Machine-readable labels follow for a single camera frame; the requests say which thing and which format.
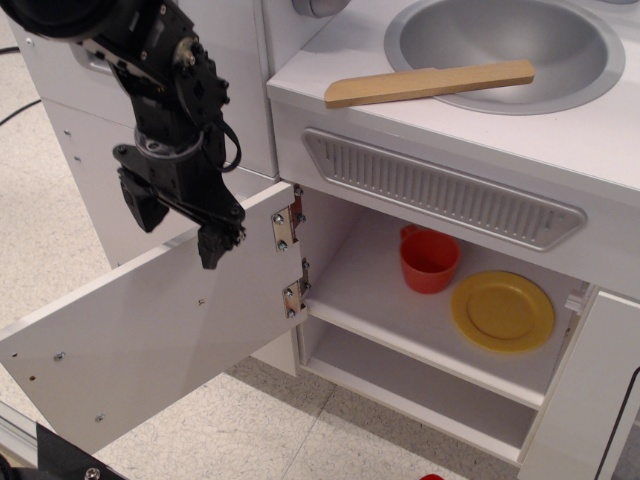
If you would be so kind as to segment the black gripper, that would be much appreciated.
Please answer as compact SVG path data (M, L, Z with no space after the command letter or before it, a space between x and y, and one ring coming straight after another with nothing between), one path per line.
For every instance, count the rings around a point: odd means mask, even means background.
M201 225L198 253L208 270L215 270L245 238L245 211L202 150L158 156L120 144L113 156L120 164L125 203L145 233L151 233L171 210Z

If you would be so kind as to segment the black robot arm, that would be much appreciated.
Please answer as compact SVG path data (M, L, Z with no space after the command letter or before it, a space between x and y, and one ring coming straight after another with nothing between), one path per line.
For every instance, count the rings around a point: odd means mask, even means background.
M242 150L227 157L226 144L239 142L222 112L229 84L190 18L173 1L4 1L1 8L24 30L108 64L135 117L134 144L113 149L132 216L145 232L169 211L195 222L202 266L216 268L245 237L245 211L223 181Z

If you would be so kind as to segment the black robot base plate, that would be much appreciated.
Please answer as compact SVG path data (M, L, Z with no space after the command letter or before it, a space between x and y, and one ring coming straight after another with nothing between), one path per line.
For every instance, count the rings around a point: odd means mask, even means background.
M112 467L38 423L1 424L2 479L123 480Z

